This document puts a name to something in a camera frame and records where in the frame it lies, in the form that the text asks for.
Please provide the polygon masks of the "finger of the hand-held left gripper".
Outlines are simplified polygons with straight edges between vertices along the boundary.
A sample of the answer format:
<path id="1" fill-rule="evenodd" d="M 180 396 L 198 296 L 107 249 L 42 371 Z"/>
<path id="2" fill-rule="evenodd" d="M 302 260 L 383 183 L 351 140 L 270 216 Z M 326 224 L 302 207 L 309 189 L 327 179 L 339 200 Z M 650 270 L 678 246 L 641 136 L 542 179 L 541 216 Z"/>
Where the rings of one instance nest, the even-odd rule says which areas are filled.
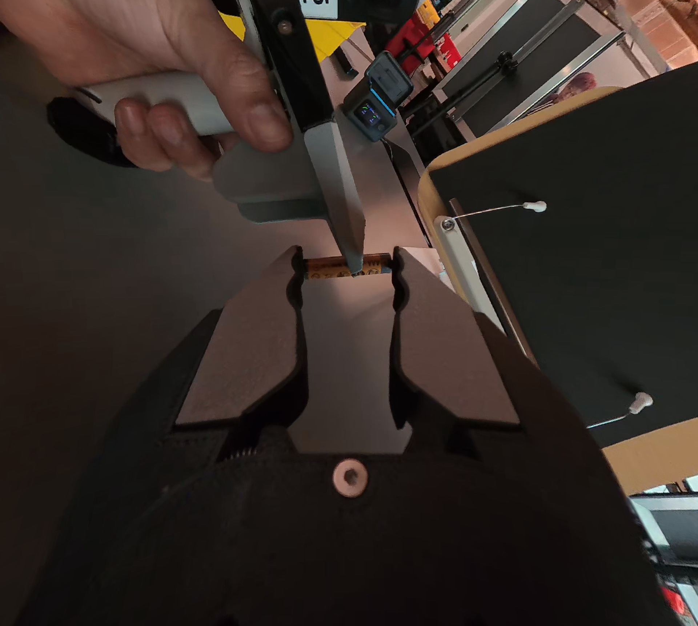
<path id="1" fill-rule="evenodd" d="M 365 217 L 335 119 L 308 129 L 304 145 L 320 186 L 327 223 L 351 274 L 363 269 Z"/>

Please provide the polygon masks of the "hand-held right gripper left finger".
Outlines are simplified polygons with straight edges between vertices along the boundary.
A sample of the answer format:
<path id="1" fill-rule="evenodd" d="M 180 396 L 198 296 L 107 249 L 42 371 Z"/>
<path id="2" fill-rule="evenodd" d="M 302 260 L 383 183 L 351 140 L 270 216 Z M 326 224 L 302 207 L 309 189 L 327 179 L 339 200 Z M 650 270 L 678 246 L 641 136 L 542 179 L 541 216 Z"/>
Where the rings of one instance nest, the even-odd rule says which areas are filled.
<path id="1" fill-rule="evenodd" d="M 248 422 L 307 368 L 303 251 L 292 246 L 223 307 L 175 424 Z"/>

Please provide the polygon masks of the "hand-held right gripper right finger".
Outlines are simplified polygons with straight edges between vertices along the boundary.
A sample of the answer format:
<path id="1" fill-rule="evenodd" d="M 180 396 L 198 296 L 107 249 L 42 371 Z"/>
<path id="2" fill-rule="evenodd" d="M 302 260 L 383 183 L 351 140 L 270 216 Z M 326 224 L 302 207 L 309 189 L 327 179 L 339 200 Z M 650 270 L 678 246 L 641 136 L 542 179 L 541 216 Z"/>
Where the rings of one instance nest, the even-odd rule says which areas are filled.
<path id="1" fill-rule="evenodd" d="M 469 304 L 403 247 L 392 255 L 389 407 L 398 429 L 421 404 L 479 427 L 520 425 Z"/>

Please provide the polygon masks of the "copper black battery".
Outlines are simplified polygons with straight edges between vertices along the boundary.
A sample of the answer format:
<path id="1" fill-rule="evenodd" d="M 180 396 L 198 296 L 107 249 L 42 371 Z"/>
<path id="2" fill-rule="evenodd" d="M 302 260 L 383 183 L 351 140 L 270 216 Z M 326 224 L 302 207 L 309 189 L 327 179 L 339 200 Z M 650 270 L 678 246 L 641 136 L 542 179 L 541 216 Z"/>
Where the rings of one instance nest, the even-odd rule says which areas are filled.
<path id="1" fill-rule="evenodd" d="M 362 268 L 359 271 L 351 271 L 342 256 L 304 260 L 304 280 L 355 278 L 391 272 L 392 255 L 387 253 L 364 255 Z"/>

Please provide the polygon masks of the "yellow storage bin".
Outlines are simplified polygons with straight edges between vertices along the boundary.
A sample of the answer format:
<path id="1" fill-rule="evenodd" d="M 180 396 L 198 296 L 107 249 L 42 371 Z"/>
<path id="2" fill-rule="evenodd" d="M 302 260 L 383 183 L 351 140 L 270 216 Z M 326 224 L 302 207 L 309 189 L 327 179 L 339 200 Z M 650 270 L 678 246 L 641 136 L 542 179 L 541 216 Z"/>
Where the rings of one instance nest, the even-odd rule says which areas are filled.
<path id="1" fill-rule="evenodd" d="M 219 12 L 219 15 L 231 32 L 243 41 L 246 28 L 242 19 L 239 16 L 229 16 L 222 12 Z M 306 19 L 305 23 L 320 63 L 331 56 L 356 30 L 366 25 L 363 22 L 316 19 Z"/>

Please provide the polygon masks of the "red storage bin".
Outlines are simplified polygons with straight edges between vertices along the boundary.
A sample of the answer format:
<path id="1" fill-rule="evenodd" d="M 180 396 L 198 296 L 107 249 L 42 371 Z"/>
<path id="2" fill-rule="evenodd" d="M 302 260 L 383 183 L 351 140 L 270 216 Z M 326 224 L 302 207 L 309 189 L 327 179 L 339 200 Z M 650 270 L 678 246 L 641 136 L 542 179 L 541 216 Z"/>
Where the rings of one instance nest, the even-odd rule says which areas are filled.
<path id="1" fill-rule="evenodd" d="M 428 28 L 419 14 L 414 12 L 385 45 L 402 70 L 411 78 L 425 59 L 434 51 L 439 40 L 448 33 L 455 22 L 453 13 L 447 13 L 432 28 Z"/>

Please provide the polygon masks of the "small black device with screen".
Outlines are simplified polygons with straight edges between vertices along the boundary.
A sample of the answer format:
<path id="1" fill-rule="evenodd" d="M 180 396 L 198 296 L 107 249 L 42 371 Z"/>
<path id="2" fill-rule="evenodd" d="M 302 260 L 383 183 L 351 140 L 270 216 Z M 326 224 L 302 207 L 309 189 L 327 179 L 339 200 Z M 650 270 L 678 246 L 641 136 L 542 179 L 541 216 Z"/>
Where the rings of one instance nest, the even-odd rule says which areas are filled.
<path id="1" fill-rule="evenodd" d="M 341 105 L 345 117 L 372 143 L 385 138 L 397 124 L 398 107 L 414 90 L 395 57 L 383 51 Z"/>

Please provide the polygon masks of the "black clamp rod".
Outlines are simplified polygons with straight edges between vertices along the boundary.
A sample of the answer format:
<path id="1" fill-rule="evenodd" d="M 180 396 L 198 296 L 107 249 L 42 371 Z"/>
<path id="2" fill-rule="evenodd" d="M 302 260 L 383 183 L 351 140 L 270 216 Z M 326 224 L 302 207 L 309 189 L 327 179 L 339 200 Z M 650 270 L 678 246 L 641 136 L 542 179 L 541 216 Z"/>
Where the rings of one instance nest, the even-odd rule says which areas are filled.
<path id="1" fill-rule="evenodd" d="M 495 62 L 487 67 L 484 72 L 480 73 L 462 88 L 459 88 L 453 95 L 447 97 L 446 100 L 441 103 L 441 108 L 445 108 L 445 110 L 448 112 L 450 109 L 457 106 L 462 100 L 485 85 L 485 83 L 494 79 L 497 75 L 508 76 L 513 73 L 518 65 L 519 63 L 514 58 L 513 54 L 510 52 L 502 52 L 496 58 Z M 414 101 L 409 102 L 401 108 L 403 118 L 410 117 L 411 115 L 416 114 L 418 111 L 421 111 L 424 107 L 427 107 L 435 98 L 434 95 L 435 93 L 433 89 L 424 90 L 423 94 L 420 93 L 420 95 L 417 96 Z"/>

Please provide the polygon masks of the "black covered monitor on stand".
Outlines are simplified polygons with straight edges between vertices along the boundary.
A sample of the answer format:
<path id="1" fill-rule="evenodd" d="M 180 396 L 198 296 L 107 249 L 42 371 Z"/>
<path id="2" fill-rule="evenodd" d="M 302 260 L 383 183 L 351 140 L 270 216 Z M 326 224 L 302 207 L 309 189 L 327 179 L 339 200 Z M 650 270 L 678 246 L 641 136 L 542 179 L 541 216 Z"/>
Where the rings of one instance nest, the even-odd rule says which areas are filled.
<path id="1" fill-rule="evenodd" d="M 507 313 L 632 495 L 697 478 L 697 65 L 551 104 L 434 159 Z"/>

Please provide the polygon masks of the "black case with metal edges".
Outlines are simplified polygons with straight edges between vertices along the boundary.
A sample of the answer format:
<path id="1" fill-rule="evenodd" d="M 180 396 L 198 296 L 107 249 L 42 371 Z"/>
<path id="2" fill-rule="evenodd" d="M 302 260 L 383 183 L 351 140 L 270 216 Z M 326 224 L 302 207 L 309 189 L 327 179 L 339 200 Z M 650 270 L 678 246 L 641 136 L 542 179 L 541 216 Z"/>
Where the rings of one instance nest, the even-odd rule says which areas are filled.
<path id="1" fill-rule="evenodd" d="M 519 63 L 449 110 L 467 141 L 528 115 L 623 40 L 625 32 L 586 0 L 517 0 L 437 87 L 446 100 L 502 52 Z"/>

